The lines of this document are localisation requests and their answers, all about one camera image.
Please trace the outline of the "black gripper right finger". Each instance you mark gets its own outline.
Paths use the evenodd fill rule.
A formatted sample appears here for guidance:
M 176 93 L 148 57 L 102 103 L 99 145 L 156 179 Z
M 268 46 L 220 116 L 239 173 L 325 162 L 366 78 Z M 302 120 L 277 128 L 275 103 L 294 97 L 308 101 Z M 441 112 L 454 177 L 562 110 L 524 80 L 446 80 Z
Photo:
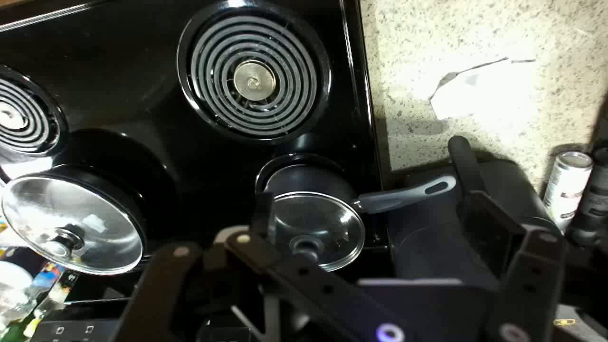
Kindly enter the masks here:
M 488 192 L 465 137 L 448 141 L 471 247 L 499 280 L 484 323 L 490 342 L 549 342 L 564 280 L 564 242 L 517 223 Z

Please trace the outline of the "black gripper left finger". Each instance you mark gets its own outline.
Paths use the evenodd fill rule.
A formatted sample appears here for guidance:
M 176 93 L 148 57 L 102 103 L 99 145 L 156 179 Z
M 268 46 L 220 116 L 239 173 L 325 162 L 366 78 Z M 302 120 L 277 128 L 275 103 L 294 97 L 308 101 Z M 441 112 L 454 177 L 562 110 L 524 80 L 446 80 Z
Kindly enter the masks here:
M 266 297 L 287 302 L 332 342 L 406 342 L 406 323 L 361 287 L 325 272 L 304 257 L 281 257 L 247 226 L 214 238 L 268 287 Z

